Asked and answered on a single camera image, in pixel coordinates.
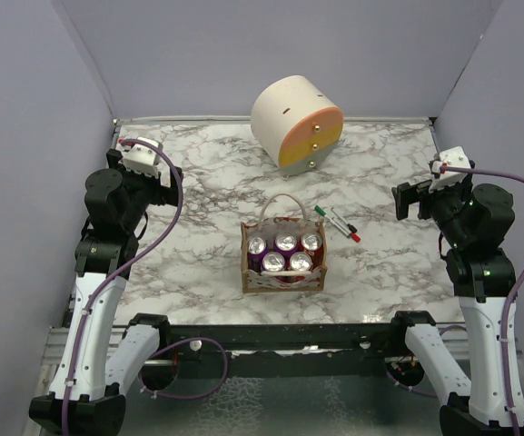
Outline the red soda can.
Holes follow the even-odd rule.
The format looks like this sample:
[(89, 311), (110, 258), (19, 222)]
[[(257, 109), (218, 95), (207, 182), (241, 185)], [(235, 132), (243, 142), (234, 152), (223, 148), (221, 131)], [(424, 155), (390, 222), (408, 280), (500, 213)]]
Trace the red soda can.
[(323, 254), (323, 239), (317, 232), (304, 233), (299, 240), (299, 250), (307, 253), (313, 260)]
[(305, 252), (293, 253), (290, 257), (288, 269), (295, 273), (306, 273), (312, 270), (312, 258)]

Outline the purple soda can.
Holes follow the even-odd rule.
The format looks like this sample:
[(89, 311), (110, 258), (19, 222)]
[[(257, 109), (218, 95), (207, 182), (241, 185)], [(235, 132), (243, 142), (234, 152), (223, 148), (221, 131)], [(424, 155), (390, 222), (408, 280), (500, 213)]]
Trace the purple soda can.
[(267, 252), (261, 262), (263, 272), (279, 273), (285, 270), (286, 260), (282, 254), (277, 252)]
[(262, 270), (262, 259), (269, 251), (267, 241), (254, 235), (247, 239), (247, 260), (248, 268), (259, 273)]
[(278, 233), (274, 238), (273, 248), (277, 253), (290, 256), (298, 251), (298, 239), (292, 233)]

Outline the round pastel drawer cabinet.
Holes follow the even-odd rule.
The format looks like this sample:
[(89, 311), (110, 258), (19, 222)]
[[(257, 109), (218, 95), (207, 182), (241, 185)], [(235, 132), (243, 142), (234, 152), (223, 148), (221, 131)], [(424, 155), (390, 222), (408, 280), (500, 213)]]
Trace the round pastel drawer cabinet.
[(324, 162), (341, 139), (343, 112), (302, 75), (270, 84), (251, 111), (254, 138), (288, 176)]

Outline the green capped marker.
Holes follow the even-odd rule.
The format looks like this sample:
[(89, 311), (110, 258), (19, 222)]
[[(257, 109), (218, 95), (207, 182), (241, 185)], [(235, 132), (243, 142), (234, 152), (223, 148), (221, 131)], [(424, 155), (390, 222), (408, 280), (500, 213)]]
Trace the green capped marker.
[(337, 226), (338, 223), (336, 222), (335, 219), (333, 219), (330, 215), (328, 215), (319, 205), (315, 205), (314, 206), (314, 211), (320, 215), (321, 217), (325, 218), (329, 223), (331, 223), (332, 225), (335, 225)]

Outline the red capped marker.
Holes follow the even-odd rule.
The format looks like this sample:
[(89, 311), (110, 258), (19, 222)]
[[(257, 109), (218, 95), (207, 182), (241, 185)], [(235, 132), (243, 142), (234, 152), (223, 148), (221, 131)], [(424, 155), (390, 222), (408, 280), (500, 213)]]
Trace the red capped marker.
[(336, 222), (338, 223), (338, 228), (348, 237), (351, 238), (354, 242), (359, 243), (361, 241), (360, 236), (357, 233), (351, 233), (350, 230), (338, 219), (335, 217)]

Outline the black capped marker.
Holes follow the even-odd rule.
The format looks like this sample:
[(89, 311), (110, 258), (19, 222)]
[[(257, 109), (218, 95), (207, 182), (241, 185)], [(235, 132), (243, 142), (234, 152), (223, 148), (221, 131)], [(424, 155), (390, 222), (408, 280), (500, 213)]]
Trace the black capped marker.
[(331, 208), (332, 213), (336, 218), (338, 218), (349, 230), (351, 233), (356, 233), (357, 229), (353, 226), (348, 220), (346, 220), (336, 209)]

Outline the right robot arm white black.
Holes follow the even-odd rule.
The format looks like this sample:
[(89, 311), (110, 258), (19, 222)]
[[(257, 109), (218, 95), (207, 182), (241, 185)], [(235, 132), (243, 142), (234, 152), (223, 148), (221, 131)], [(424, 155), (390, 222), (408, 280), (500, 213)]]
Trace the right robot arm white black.
[(446, 270), (464, 317), (470, 372), (444, 344), (428, 314), (397, 312), (388, 333), (390, 348), (412, 353), (440, 404), (444, 435), (524, 435), (524, 394), (515, 344), (515, 269), (501, 244), (515, 220), (513, 197), (466, 175), (439, 190), (430, 181), (392, 188), (396, 216), (412, 204), (431, 219), (450, 249)]

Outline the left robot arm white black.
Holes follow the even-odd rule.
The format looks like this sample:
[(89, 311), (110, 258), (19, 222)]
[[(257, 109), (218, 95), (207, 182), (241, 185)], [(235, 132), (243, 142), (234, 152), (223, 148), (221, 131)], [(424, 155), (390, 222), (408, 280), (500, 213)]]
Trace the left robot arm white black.
[(149, 357), (171, 349), (162, 315), (140, 314), (114, 353), (108, 351), (114, 316), (132, 265), (142, 259), (136, 228), (150, 205), (183, 205), (183, 173), (171, 166), (161, 184), (162, 145), (126, 139), (107, 152), (108, 165), (88, 176), (88, 217), (75, 250), (74, 310), (63, 356), (48, 393), (31, 400), (29, 417), (54, 435), (116, 435), (126, 393)]

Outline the red soda can front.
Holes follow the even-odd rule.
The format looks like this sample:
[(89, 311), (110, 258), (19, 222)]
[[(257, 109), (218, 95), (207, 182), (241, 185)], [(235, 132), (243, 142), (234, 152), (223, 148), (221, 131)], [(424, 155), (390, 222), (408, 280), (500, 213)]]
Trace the red soda can front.
[(304, 233), (299, 240), (299, 250), (307, 253), (313, 260), (323, 254), (323, 239), (317, 232)]

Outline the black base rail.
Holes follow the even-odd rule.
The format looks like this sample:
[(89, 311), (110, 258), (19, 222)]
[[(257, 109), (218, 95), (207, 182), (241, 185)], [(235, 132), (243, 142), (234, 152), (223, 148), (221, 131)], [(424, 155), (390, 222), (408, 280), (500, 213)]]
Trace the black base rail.
[(173, 325), (164, 315), (139, 313), (128, 325), (154, 327), (165, 350), (144, 365), (147, 381), (382, 377), (388, 370), (420, 381), (422, 369), (404, 335), (407, 321), (422, 318), (422, 312), (401, 312), (389, 323)]

